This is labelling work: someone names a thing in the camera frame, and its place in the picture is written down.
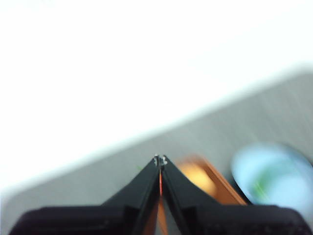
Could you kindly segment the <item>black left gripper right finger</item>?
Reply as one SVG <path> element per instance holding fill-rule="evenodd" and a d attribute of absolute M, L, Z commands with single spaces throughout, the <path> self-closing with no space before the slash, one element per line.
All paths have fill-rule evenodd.
<path fill-rule="evenodd" d="M 162 196 L 183 235 L 311 235 L 295 210 L 248 205 L 224 176 L 205 159 L 184 165 L 203 170 L 215 186 L 213 195 L 195 185 L 165 155 L 161 156 Z"/>

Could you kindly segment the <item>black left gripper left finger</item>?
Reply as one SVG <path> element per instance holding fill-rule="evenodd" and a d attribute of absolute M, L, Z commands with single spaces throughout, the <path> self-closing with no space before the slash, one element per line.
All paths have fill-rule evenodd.
<path fill-rule="evenodd" d="M 24 213 L 12 235 L 152 235 L 160 196 L 160 156 L 98 206 L 44 207 Z"/>

